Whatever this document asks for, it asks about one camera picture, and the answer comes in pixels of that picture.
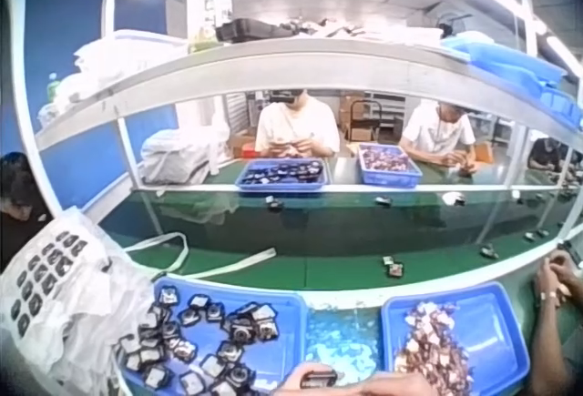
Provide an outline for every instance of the blue plastic crate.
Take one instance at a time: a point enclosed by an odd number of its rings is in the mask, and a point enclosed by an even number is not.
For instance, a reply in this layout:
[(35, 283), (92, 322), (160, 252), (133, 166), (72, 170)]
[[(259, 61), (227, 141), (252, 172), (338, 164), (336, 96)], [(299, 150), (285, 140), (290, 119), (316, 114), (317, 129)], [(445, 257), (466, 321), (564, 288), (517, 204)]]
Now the blue plastic crate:
[(529, 97), (540, 99), (543, 94), (543, 87), (537, 77), (525, 68), (484, 61), (475, 61), (473, 65), (506, 80), (513, 86), (517, 86)]
[(554, 88), (545, 87), (540, 98), (543, 109), (565, 126), (578, 129), (581, 125), (581, 108), (575, 98)]
[[(272, 168), (277, 167), (282, 164), (297, 165), (297, 164), (310, 164), (313, 161), (317, 161), (322, 165), (322, 173), (318, 178), (317, 182), (313, 183), (300, 183), (296, 178), (284, 178), (276, 184), (243, 184), (242, 180), (247, 175), (250, 169), (254, 168)], [(243, 191), (247, 192), (261, 192), (261, 193), (278, 193), (278, 192), (314, 192), (322, 189), (324, 185), (328, 185), (330, 182), (328, 178), (328, 168), (324, 161), (317, 157), (305, 157), (305, 158), (285, 158), (285, 159), (254, 159), (250, 161), (243, 171), (239, 174), (239, 177), (235, 181), (235, 185)]]
[(358, 159), (363, 176), (363, 183), (367, 185), (377, 185), (381, 187), (393, 188), (415, 188), (423, 173), (419, 167), (409, 158), (409, 171), (377, 171), (366, 168), (364, 165), (363, 152), (361, 147), (370, 147), (388, 151), (394, 155), (406, 155), (398, 146), (384, 146), (380, 144), (361, 143), (358, 147)]
[[(277, 340), (257, 342), (245, 346), (241, 359), (257, 373), (254, 385), (256, 390), (273, 390), (296, 365), (303, 361), (308, 308), (300, 296), (293, 293), (233, 289), (161, 278), (154, 287), (156, 297), (158, 297), (160, 288), (165, 285), (175, 286), (180, 295), (179, 305), (172, 307), (172, 320), (177, 318), (180, 311), (188, 307), (189, 299), (195, 294), (206, 294), (212, 300), (222, 302), (225, 305), (226, 313), (252, 301), (269, 303), (273, 306), (278, 313), (276, 322), (280, 329), (280, 337)], [(204, 319), (193, 327), (180, 329), (183, 338), (198, 346), (197, 357), (190, 365), (177, 359), (167, 360), (166, 366), (174, 372), (174, 377), (167, 388), (156, 391), (156, 394), (166, 396), (184, 394), (179, 382), (179, 375), (194, 370), (204, 376), (204, 373), (199, 370), (200, 362), (207, 355), (216, 353), (220, 343), (228, 338), (227, 333), (220, 328), (219, 323), (208, 323)], [(143, 387), (140, 374), (125, 370), (123, 366), (121, 369), (127, 380)]]
[(459, 37), (444, 39), (441, 44), (444, 47), (468, 53), (472, 64), (495, 63), (518, 66), (530, 71), (539, 81), (545, 83), (558, 84), (561, 78), (567, 74), (560, 66), (498, 44), (472, 42)]
[(388, 300), (381, 309), (384, 363), (394, 370), (394, 356), (405, 345), (411, 327), (404, 318), (419, 302), (454, 304), (452, 335), (469, 354), (474, 383), (471, 394), (490, 396), (521, 381), (530, 359), (506, 291), (497, 282), (469, 289)]

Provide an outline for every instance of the white shelf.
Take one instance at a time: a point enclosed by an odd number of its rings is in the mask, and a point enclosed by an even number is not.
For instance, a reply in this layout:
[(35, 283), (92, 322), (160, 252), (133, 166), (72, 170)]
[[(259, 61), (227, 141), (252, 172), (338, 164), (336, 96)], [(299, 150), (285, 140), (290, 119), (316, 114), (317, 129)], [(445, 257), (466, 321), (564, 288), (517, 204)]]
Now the white shelf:
[(497, 77), (427, 48), (296, 38), (225, 46), (150, 68), (77, 104), (36, 134), (40, 150), (120, 117), (194, 98), (286, 88), (432, 98), (535, 128), (583, 151), (562, 126)]

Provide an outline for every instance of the dark hair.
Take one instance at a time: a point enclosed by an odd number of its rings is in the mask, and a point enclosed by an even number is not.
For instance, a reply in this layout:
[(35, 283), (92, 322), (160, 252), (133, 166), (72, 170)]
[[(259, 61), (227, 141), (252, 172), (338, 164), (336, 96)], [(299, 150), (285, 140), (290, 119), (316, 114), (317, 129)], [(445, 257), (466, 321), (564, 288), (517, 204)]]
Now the dark hair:
[(17, 206), (32, 205), (35, 180), (26, 155), (20, 152), (4, 155), (0, 158), (0, 172), (0, 198), (8, 199)]

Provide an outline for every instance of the white t-shirt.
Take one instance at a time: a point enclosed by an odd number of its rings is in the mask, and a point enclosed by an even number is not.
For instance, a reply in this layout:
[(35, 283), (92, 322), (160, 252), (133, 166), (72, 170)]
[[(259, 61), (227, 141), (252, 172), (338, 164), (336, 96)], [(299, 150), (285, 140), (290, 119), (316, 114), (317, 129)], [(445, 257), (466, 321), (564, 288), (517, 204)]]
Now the white t-shirt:
[(403, 131), (403, 137), (412, 141), (414, 148), (425, 153), (444, 155), (453, 152), (459, 141), (471, 146), (476, 142), (468, 116), (456, 123), (446, 123), (439, 118), (434, 100), (421, 100)]
[(271, 142), (291, 143), (312, 137), (332, 152), (340, 151), (336, 119), (330, 107), (313, 97), (299, 111), (284, 103), (271, 103), (261, 111), (255, 150), (269, 148)]

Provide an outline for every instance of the plastic bottle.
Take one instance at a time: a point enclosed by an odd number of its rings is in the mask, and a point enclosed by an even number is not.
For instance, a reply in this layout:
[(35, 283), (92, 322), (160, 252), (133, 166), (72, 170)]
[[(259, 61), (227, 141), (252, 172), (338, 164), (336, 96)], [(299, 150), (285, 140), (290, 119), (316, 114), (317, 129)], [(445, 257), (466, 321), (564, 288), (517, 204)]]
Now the plastic bottle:
[(56, 96), (56, 88), (61, 83), (59, 80), (56, 80), (56, 73), (51, 73), (48, 75), (48, 85), (46, 86), (46, 96), (48, 98), (48, 103), (53, 103), (55, 101)]
[(231, 20), (232, 0), (187, 0), (189, 53), (219, 45), (215, 28)]

